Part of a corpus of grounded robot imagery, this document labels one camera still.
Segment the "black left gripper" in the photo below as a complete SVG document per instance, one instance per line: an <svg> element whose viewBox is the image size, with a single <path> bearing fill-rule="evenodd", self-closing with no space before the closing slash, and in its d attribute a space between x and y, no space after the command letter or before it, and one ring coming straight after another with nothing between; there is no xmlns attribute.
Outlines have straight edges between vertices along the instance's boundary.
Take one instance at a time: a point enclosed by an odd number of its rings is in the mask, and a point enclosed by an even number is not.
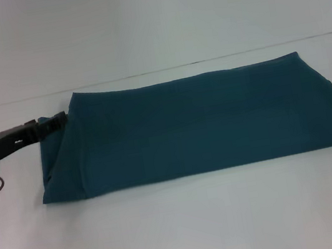
<svg viewBox="0 0 332 249"><path fill-rule="evenodd" d="M67 114L60 112L50 118L40 118L0 132L0 161L28 145L36 144L47 136L62 130L67 124Z"/></svg>

